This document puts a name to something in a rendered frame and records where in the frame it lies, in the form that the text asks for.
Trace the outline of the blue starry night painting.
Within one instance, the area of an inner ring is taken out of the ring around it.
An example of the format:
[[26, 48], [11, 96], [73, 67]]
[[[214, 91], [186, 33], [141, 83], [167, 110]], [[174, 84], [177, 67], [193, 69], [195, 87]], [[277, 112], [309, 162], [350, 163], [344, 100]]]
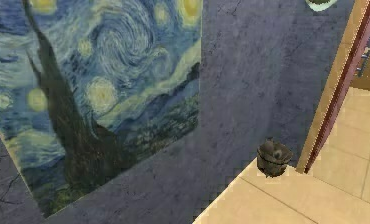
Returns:
[[0, 138], [44, 216], [198, 124], [203, 0], [0, 0]]

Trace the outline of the dark grey waste bin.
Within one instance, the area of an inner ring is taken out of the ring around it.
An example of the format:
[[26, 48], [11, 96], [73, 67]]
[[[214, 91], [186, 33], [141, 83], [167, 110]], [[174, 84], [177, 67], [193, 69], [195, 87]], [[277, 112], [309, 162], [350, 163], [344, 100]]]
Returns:
[[293, 157], [293, 152], [284, 144], [267, 138], [257, 148], [257, 168], [266, 177], [281, 176]]

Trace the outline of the red brown room door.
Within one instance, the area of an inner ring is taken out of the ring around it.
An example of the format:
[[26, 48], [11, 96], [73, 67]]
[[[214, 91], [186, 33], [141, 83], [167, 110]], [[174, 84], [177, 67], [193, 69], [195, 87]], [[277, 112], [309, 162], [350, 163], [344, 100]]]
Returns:
[[355, 0], [298, 160], [297, 172], [309, 173], [329, 137], [369, 38], [370, 0]]

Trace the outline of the pale green round lamp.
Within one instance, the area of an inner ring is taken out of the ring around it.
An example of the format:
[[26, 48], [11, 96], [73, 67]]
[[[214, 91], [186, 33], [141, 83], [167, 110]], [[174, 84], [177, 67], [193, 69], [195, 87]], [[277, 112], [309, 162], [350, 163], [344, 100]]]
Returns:
[[322, 12], [334, 5], [338, 0], [305, 0], [308, 7], [314, 12]]

